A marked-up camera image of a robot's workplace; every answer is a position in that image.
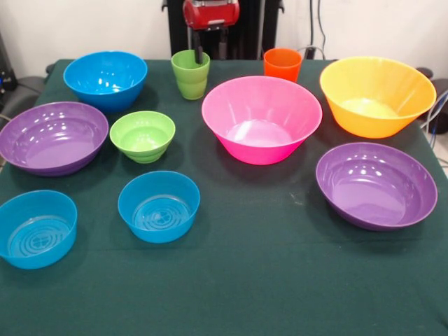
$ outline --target green bowl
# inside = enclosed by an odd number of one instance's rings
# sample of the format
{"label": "green bowl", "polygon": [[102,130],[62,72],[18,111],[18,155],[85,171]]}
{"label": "green bowl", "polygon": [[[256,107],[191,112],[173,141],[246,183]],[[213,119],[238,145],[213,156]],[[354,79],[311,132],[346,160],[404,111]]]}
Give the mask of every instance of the green bowl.
{"label": "green bowl", "polygon": [[138,163],[158,160],[171,143],[176,126],[163,113],[139,111],[124,115],[111,127],[112,143]]}

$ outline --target table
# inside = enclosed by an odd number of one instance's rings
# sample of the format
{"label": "table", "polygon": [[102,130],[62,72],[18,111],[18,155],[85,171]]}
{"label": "table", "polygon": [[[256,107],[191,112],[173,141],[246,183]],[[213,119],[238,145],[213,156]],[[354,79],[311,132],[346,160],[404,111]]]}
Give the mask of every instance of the table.
{"label": "table", "polygon": [[[38,104],[76,100],[60,60]],[[32,176],[9,164],[0,203],[54,189],[78,206],[71,252],[45,269],[0,262],[0,335],[446,335],[448,180],[417,125],[378,141],[420,160],[439,191],[434,212],[398,232],[368,232],[342,220],[314,178],[329,148],[364,141],[335,124],[319,88],[327,62],[304,61],[299,82],[323,106],[318,131],[287,160],[252,166],[233,159],[183,100],[169,61],[149,61],[131,111],[157,110],[177,126],[167,153],[137,164],[107,139],[71,176]],[[262,74],[256,61],[213,61],[208,90]],[[109,116],[112,123],[119,116]],[[139,241],[118,210],[134,177],[170,169],[191,177],[202,203],[189,233],[170,244]]]}

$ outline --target yellow bowl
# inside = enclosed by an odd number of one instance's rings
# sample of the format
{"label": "yellow bowl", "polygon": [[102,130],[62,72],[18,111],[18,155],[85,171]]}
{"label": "yellow bowl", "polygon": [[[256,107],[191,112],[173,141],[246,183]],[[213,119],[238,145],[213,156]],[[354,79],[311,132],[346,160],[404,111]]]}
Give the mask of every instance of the yellow bowl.
{"label": "yellow bowl", "polygon": [[328,65],[321,88],[336,122],[360,137],[398,133],[431,108],[433,84],[418,70],[380,57],[350,57]]}

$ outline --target green cup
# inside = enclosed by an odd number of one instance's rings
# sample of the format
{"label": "green cup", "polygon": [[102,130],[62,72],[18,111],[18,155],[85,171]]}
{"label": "green cup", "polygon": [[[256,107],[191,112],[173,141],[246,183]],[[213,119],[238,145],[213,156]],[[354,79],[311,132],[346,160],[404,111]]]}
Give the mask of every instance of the green cup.
{"label": "green cup", "polygon": [[179,51],[171,57],[177,86],[185,99],[196,100],[205,93],[210,69],[210,56],[203,52],[202,58],[202,64],[196,63],[194,50]]}
{"label": "green cup", "polygon": [[139,111],[124,115],[111,127],[112,143],[129,159],[150,163],[162,156],[171,143],[176,126],[165,114]]}

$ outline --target white wall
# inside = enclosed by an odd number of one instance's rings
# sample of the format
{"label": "white wall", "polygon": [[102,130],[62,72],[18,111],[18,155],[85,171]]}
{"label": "white wall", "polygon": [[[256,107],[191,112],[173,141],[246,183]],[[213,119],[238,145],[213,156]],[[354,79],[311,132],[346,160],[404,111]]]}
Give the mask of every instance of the white wall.
{"label": "white wall", "polygon": [[[308,45],[309,1],[284,3],[277,46]],[[321,46],[317,0],[314,17],[314,44]],[[448,0],[321,0],[321,19],[327,58],[389,57],[448,78]]]}
{"label": "white wall", "polygon": [[[448,77],[448,0],[321,0],[327,58],[378,55]],[[277,45],[309,43],[309,1],[284,0]],[[17,76],[42,75],[59,58],[120,49],[170,56],[161,0],[0,0],[0,32]],[[320,45],[317,20],[314,43]]]}
{"label": "white wall", "polygon": [[161,0],[0,0],[0,32],[17,77],[43,75],[60,58],[125,50],[169,58]]}

